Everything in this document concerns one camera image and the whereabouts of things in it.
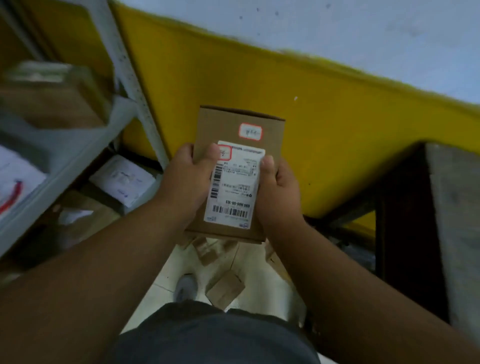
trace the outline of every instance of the forearm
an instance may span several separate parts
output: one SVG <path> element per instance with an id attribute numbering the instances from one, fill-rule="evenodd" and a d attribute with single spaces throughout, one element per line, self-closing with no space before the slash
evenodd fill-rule
<path id="1" fill-rule="evenodd" d="M 267 236 L 342 363 L 480 363 L 449 325 L 406 298 L 305 222 Z"/>
<path id="2" fill-rule="evenodd" d="M 0 294 L 0 342 L 9 363 L 89 363 L 116 338 L 181 230 L 147 203 Z"/>

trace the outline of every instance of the vertical barcode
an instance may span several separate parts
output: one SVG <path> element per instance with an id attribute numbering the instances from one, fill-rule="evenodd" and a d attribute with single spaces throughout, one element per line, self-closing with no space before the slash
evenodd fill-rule
<path id="1" fill-rule="evenodd" d="M 210 191 L 211 198 L 218 197 L 218 189 L 220 188 L 220 179 L 222 178 L 223 164 L 217 163 L 212 179 L 212 190 Z"/>
<path id="2" fill-rule="evenodd" d="M 220 214 L 225 214 L 225 215 L 238 216 L 240 218 L 247 218 L 248 216 L 248 211 L 240 210 L 238 208 L 233 208 L 233 207 L 223 207 L 223 206 L 213 205 L 212 211 L 219 212 Z"/>

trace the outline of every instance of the finger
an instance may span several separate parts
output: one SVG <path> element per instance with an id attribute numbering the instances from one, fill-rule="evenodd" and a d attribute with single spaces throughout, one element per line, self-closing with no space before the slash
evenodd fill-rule
<path id="1" fill-rule="evenodd" d="M 178 148 L 177 152 L 173 156 L 173 159 L 193 163 L 192 155 L 193 155 L 193 144 L 185 143 L 185 144 L 182 144 L 180 148 Z"/>
<path id="2" fill-rule="evenodd" d="M 276 182 L 279 186 L 285 187 L 290 183 L 295 182 L 295 174 L 292 171 L 292 168 L 288 165 L 287 161 L 283 158 L 280 158 L 278 163 L 278 172 L 276 174 Z"/>
<path id="3" fill-rule="evenodd" d="M 212 143 L 208 146 L 204 157 L 198 161 L 197 166 L 202 170 L 202 174 L 210 178 L 213 168 L 220 159 L 220 148 L 217 144 Z"/>
<path id="4" fill-rule="evenodd" d="M 272 156 L 265 156 L 260 162 L 260 186 L 276 184 L 275 163 Z"/>

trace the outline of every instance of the person's left arm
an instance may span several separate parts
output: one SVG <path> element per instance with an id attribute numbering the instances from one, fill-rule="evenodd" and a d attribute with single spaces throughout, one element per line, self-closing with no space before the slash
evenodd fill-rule
<path id="1" fill-rule="evenodd" d="M 94 363 L 110 347 L 205 200 L 219 158 L 183 145 L 156 196 L 0 291 L 6 363 Z"/>

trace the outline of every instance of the white wall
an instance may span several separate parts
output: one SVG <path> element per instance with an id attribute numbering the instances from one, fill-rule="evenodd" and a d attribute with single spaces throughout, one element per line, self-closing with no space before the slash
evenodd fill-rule
<path id="1" fill-rule="evenodd" d="M 480 0 L 120 0 L 267 49 L 480 103 Z"/>

